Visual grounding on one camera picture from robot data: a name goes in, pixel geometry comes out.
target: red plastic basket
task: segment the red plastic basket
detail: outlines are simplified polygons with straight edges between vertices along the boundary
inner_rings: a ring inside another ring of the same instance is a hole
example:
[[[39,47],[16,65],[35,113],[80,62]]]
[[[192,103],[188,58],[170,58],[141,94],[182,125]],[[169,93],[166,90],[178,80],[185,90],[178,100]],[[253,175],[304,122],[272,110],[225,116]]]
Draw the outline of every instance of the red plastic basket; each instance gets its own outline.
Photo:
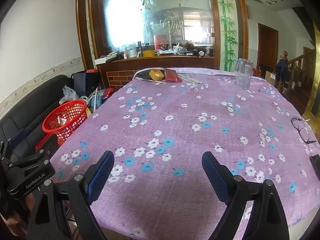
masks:
[[[64,103],[54,109],[44,120],[42,130],[45,133],[56,134],[58,145],[61,146],[66,139],[87,119],[87,103],[83,100],[74,100]],[[58,123],[58,117],[66,119],[64,125]]]

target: bamboo mural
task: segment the bamboo mural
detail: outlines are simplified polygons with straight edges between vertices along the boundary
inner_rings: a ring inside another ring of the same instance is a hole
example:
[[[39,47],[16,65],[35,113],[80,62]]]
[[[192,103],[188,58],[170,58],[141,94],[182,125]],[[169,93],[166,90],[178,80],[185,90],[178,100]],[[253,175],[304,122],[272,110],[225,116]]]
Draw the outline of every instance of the bamboo mural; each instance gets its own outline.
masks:
[[[232,11],[235,10],[235,0],[218,0],[218,5],[222,7],[222,16],[220,17],[220,27],[224,35],[224,71],[231,71],[235,61],[238,43],[236,42],[237,31],[235,30],[235,22],[230,17]]]

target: eyeglasses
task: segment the eyeglasses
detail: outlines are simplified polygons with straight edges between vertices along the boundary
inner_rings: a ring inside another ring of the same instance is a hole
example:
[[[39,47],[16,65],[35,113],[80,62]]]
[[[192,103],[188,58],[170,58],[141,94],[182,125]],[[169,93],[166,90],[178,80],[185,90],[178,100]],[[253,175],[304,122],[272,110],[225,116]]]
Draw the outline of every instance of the eyeglasses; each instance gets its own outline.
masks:
[[[308,128],[303,119],[294,116],[291,119],[291,123],[293,127],[298,130],[300,137],[305,143],[309,144],[317,141],[317,138],[313,131],[308,131]]]

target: screw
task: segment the screw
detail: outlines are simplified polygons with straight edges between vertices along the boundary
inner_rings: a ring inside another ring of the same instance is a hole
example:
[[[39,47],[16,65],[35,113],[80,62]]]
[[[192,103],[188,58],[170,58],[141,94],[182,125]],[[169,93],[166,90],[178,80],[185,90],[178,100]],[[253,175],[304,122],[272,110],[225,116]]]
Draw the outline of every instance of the screw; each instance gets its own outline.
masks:
[[[81,180],[82,178],[83,178],[82,174],[78,174],[78,175],[75,176],[75,180],[76,180],[76,181],[79,181],[79,180]]]
[[[268,186],[272,186],[272,185],[273,185],[273,182],[272,182],[271,179],[266,179],[266,184],[267,184]]]
[[[44,182],[44,185],[45,186],[49,186],[51,184],[51,179],[47,179],[45,182]]]
[[[234,180],[237,182],[240,182],[242,180],[242,177],[240,175],[233,176]]]

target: red packet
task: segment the red packet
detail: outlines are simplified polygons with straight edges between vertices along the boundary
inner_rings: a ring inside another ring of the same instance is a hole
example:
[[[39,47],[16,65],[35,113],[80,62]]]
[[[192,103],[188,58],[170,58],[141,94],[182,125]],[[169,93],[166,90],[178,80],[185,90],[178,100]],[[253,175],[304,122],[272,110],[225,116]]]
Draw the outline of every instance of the red packet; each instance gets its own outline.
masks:
[[[178,77],[178,74],[175,70],[165,68],[164,69],[164,76],[165,76],[166,81],[182,82],[181,78]]]

